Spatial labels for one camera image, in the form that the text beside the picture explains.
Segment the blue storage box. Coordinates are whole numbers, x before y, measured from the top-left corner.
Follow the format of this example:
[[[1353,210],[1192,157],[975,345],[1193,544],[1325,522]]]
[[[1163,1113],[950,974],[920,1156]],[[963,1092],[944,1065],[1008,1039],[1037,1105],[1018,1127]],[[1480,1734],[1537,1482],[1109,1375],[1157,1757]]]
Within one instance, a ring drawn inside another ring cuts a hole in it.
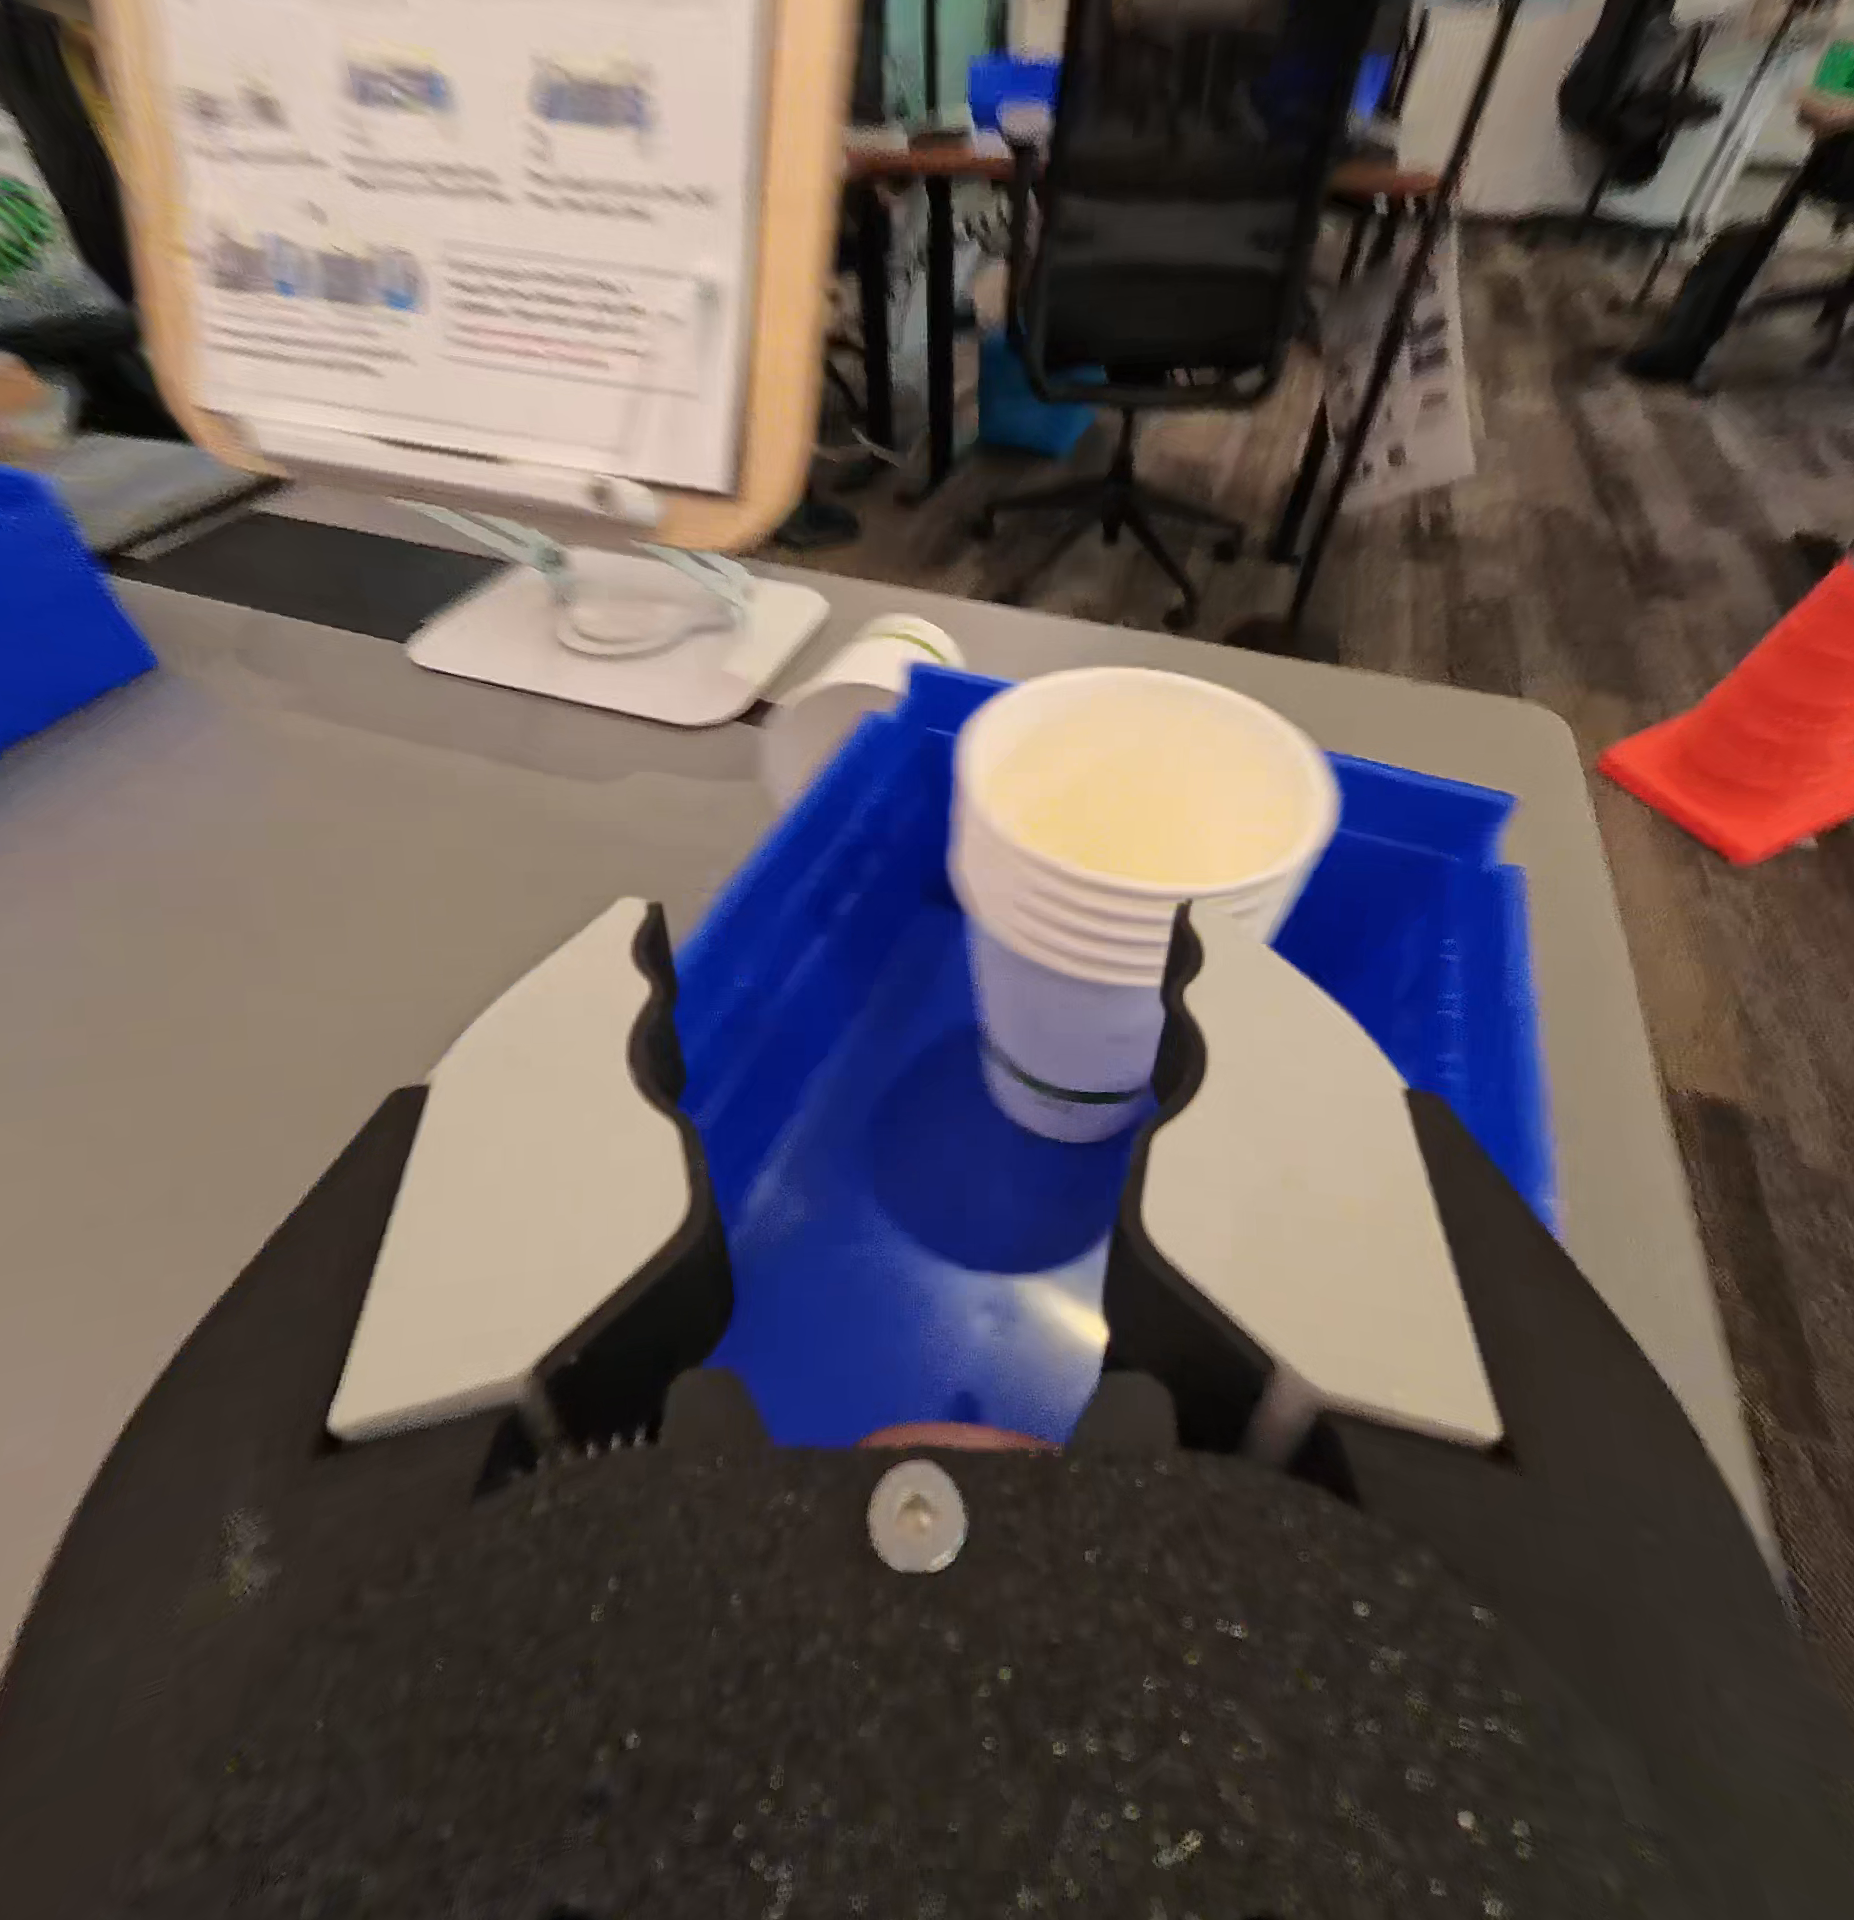
[[[1004,328],[979,336],[978,445],[1063,460],[1095,416],[1089,403],[1040,400]]]

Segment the blue plastic bin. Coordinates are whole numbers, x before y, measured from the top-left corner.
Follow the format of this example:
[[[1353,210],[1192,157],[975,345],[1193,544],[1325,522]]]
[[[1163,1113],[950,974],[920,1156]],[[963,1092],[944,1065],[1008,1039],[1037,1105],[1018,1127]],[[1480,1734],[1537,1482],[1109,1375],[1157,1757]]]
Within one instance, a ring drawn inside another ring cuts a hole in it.
[[[1134,1133],[1062,1144],[994,1110],[949,887],[956,736],[1004,690],[912,671],[676,953],[685,1110],[736,1288],[717,1363],[786,1444],[963,1417],[1063,1440],[1102,1370]],[[1343,824],[1275,950],[1557,1227],[1519,798],[1330,766]]]
[[[151,671],[61,493],[0,467],[0,755]]]

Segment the wooden display board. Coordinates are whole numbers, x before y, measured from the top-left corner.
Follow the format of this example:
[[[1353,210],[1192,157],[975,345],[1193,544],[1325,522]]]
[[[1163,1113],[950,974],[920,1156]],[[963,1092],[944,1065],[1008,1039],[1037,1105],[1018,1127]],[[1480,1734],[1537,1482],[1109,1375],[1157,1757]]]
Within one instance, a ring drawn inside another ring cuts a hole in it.
[[[153,2],[96,2],[94,19],[119,137],[124,226],[145,345],[175,419],[214,458],[300,487],[390,499],[397,468],[440,458],[450,494],[563,499],[558,533],[602,517],[598,480],[653,490],[662,538],[718,552],[752,551],[794,507],[821,405],[827,280],[843,186],[843,100],[856,27],[846,2],[765,2],[765,90],[749,268],[743,439],[731,493],[656,490],[602,468],[533,467],[440,444],[404,444],[358,429],[245,419],[201,400],[193,221],[175,108],[162,77]]]

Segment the printed instruction sheet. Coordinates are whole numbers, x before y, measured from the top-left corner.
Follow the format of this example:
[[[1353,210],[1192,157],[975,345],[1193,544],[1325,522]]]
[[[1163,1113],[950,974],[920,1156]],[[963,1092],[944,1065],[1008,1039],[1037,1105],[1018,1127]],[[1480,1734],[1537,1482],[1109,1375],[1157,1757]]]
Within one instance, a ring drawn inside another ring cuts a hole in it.
[[[201,400],[731,493],[762,2],[153,2]]]

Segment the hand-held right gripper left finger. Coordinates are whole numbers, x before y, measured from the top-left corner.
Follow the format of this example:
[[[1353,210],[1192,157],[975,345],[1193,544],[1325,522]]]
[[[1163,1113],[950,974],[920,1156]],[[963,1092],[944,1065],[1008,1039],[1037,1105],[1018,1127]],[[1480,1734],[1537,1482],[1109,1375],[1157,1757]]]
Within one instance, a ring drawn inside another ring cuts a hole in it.
[[[479,1412],[627,1444],[734,1311],[685,1113],[659,901],[615,901],[474,1018],[424,1105],[329,1408],[340,1444]]]

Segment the black stanchion pole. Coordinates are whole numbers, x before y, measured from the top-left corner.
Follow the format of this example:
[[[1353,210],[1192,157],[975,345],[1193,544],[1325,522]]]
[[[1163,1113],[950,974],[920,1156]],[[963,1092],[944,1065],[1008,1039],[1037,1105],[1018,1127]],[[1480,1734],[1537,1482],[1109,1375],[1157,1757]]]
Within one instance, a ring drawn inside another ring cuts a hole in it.
[[[1332,206],[1348,215],[1348,247],[1343,277],[1332,283],[1332,297],[1348,293],[1363,268],[1401,260],[1403,252],[1409,252],[1409,260],[1401,294],[1386,334],[1379,336],[1379,354],[1373,358],[1363,412],[1343,458],[1330,451],[1325,400],[1327,354],[1322,358],[1322,396],[1305,433],[1295,477],[1275,517],[1275,533],[1267,544],[1267,558],[1293,572],[1289,604],[1275,620],[1275,636],[1267,645],[1289,658],[1319,658],[1319,636],[1306,625],[1306,607],[1317,596],[1327,548],[1344,517],[1343,500],[1351,483],[1351,462],[1364,449],[1379,396],[1395,374],[1403,329],[1415,309],[1419,280],[1427,277],[1431,250],[1443,226],[1456,226],[1461,215],[1461,186],[1466,179],[1470,153],[1489,113],[1493,86],[1516,34],[1519,12],[1519,2],[1489,5],[1483,54],[1470,83],[1466,105],[1457,109],[1456,137],[1440,170],[1428,173],[1395,163],[1356,163],[1348,183],[1330,190]]]

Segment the stack of white paper cups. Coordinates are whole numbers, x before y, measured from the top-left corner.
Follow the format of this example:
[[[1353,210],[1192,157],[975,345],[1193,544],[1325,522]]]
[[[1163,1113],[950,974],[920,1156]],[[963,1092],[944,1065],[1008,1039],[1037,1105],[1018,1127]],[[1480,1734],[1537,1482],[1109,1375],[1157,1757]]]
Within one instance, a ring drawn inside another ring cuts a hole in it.
[[[1243,693],[1069,669],[989,697],[953,746],[949,881],[999,1113],[1063,1144],[1134,1127],[1180,908],[1275,943],[1340,824],[1322,746]]]

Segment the orange traffic cone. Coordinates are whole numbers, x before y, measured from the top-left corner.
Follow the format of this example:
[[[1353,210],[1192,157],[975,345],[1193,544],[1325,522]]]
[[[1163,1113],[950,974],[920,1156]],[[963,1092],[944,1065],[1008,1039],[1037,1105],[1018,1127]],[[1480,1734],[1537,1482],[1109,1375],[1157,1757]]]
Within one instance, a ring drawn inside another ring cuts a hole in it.
[[[1854,823],[1854,544],[1695,706],[1598,769],[1737,865]]]

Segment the printed floor sign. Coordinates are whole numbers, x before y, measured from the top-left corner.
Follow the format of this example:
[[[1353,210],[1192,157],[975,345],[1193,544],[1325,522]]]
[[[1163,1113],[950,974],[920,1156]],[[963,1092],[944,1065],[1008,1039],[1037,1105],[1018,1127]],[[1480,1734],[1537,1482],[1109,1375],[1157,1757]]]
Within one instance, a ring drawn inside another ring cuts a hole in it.
[[[1409,252],[1401,260],[1363,268],[1327,309],[1325,400],[1335,458],[1344,454],[1363,412],[1379,336],[1406,277],[1406,260]],[[1456,226],[1443,226],[1370,433],[1351,462],[1343,512],[1369,515],[1474,474],[1477,433],[1466,370],[1461,247]]]

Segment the white paper cup green band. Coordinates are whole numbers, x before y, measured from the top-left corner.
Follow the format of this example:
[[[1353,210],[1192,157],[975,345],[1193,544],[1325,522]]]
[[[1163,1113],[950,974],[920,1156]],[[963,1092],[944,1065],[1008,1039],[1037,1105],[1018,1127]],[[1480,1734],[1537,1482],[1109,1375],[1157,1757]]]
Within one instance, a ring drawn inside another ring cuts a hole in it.
[[[828,662],[770,703],[759,777],[778,810],[791,807],[833,765],[843,740],[907,696],[915,669],[965,669],[950,630],[915,613],[869,620]]]

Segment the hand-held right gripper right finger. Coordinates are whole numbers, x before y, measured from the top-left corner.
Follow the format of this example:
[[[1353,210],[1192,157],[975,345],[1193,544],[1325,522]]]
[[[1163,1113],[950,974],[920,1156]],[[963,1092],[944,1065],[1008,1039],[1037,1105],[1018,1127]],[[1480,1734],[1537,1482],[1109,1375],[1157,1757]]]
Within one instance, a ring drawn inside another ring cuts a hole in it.
[[[1506,1440],[1409,1079],[1212,901],[1176,913],[1157,1113],[1107,1254],[1107,1375],[1176,1441],[1288,1467],[1330,1417]]]

